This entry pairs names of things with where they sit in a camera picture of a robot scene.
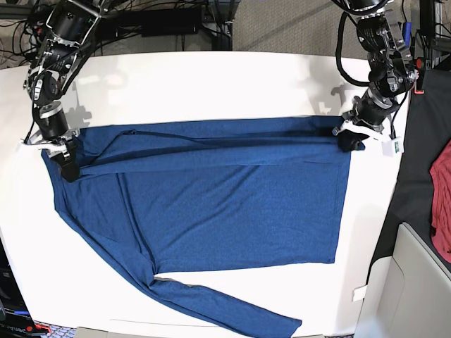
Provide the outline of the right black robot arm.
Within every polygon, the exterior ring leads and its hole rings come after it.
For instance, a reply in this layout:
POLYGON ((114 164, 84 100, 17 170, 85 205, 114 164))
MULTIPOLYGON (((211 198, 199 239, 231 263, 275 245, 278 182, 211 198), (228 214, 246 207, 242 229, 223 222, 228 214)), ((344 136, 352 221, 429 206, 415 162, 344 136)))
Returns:
POLYGON ((79 131, 69 128, 61 97, 96 49, 95 32, 110 5, 110 1, 60 1, 45 22, 44 41, 23 85, 32 102, 32 125, 39 128, 23 143, 46 151, 67 182, 80 175, 74 141, 79 131))

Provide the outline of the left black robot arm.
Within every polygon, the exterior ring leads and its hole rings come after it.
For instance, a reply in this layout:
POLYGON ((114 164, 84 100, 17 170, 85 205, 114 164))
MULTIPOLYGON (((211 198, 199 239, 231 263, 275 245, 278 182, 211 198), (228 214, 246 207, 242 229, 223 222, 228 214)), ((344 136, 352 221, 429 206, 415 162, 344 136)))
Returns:
POLYGON ((365 88, 353 99, 352 109, 343 114, 342 125, 333 130, 344 152, 360 150, 369 137, 394 142, 395 118, 418 79, 409 47, 411 29, 400 24, 387 1, 336 1, 342 15, 338 26, 335 62, 341 77, 365 88), (352 78, 342 65, 345 24, 351 20, 357 38, 367 52, 370 72, 366 81, 352 78))

